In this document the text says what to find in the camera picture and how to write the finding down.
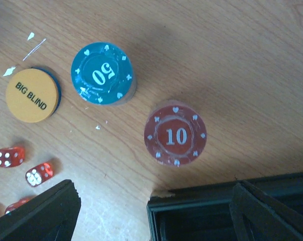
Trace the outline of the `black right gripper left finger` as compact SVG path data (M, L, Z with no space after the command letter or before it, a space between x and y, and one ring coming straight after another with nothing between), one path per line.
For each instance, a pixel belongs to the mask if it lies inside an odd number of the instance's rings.
M0 217L0 240L71 240L80 208L74 183L63 180Z

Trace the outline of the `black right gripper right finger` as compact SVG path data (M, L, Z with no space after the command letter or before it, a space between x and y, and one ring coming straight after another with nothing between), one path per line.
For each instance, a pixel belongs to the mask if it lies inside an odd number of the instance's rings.
M229 209L238 240L303 240L303 215L249 182L233 187Z

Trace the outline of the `yellow big blind button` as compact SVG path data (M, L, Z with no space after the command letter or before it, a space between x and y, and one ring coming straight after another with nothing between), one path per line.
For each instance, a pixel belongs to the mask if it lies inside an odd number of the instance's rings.
M6 104L15 118L38 123L51 116L58 100L57 87L44 71L28 68L16 73L6 88Z

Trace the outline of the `blue poker chip stack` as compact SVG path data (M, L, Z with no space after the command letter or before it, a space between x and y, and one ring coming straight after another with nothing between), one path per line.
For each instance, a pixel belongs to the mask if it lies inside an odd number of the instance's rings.
M135 94L137 79L126 53L113 43L83 47L71 65L71 79L79 96L96 105L119 105Z

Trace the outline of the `black poker set case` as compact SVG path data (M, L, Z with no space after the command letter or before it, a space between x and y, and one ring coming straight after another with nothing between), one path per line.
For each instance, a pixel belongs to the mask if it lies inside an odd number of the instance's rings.
M173 189L152 194L147 203L151 240L238 240L229 204L239 182L303 215L303 172Z

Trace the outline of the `blue small blind button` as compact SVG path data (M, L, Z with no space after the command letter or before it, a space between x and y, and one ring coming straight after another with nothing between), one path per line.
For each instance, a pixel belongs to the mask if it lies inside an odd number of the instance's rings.
M55 85L57 87L58 100L57 100L57 104L56 104L54 111L51 113L51 115L53 115L59 108L59 105L61 103L61 98L62 98L61 85L59 83L58 75L52 68L49 68L48 66L37 65L37 66L32 66L32 68L46 72L55 82Z

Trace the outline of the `red poker chip stack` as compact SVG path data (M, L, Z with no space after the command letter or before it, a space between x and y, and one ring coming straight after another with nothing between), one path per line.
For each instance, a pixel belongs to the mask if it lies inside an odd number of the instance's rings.
M207 142L201 116L178 100L160 102L144 127L146 149L158 163L180 167L195 161Z

